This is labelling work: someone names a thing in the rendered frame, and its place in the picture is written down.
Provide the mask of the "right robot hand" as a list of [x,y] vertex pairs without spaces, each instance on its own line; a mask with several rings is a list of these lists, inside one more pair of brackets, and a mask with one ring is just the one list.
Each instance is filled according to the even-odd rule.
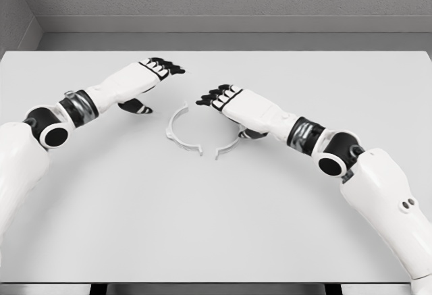
[[271,132],[271,121],[279,118],[282,110],[275,103],[251,90],[222,84],[202,95],[197,105],[216,109],[222,115],[244,127],[238,136],[247,139],[263,138]]

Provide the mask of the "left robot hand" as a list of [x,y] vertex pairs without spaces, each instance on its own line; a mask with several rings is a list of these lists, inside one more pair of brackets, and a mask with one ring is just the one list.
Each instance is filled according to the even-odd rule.
[[159,57],[131,63],[114,75],[108,77],[110,104],[133,114],[149,114],[153,110],[144,105],[137,97],[153,89],[162,80],[186,71],[179,65]]

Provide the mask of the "white pipe clamp half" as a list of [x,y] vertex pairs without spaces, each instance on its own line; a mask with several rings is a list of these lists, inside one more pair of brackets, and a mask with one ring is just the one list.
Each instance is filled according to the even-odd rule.
[[239,133],[242,131],[242,129],[243,129],[243,126],[239,125],[238,126],[238,132],[237,132],[234,140],[223,147],[218,147],[215,149],[215,160],[218,160],[220,155],[230,152],[232,149],[234,149],[238,145],[238,143],[240,142]]
[[165,134],[168,139],[170,139],[172,142],[174,142],[178,147],[187,150],[187,151],[196,151],[200,156],[203,155],[203,149],[200,144],[190,144],[187,142],[184,142],[180,138],[177,137],[177,135],[174,132],[173,124],[175,120],[177,120],[181,115],[188,112],[188,104],[185,101],[184,104],[176,110],[172,116],[170,117],[168,121],[168,125],[165,129]]

